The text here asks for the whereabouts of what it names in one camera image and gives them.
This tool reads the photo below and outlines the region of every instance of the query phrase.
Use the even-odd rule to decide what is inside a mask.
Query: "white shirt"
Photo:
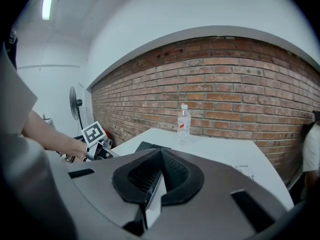
[[[320,126],[316,123],[304,140],[302,156],[304,172],[318,171],[320,168]]]

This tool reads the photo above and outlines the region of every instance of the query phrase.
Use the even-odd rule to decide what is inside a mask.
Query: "bottle label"
[[[180,130],[189,130],[190,129],[190,119],[187,117],[179,117],[178,118],[178,128]]]

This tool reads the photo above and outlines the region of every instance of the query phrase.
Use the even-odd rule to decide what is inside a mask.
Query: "shirt sleeve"
[[[302,150],[304,172],[318,171],[320,159],[320,144],[319,140],[312,136],[307,136],[303,144]]]

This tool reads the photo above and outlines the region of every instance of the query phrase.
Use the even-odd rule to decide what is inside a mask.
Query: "fan pole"
[[[80,117],[80,111],[79,111],[79,107],[78,107],[78,106],[76,107],[76,111],[78,112],[81,130],[83,130],[84,128],[82,127],[82,122],[81,122],[81,117]]]

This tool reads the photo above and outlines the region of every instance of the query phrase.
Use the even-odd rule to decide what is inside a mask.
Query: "white wall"
[[[83,127],[93,123],[91,96],[84,88],[87,54],[88,46],[59,34],[18,32],[17,73],[38,98],[33,110],[52,118],[55,128],[70,137],[81,133],[70,109],[71,86],[83,101]]]
[[[85,87],[150,49],[202,36],[262,40],[320,69],[317,37],[291,0],[128,0],[92,42]]]

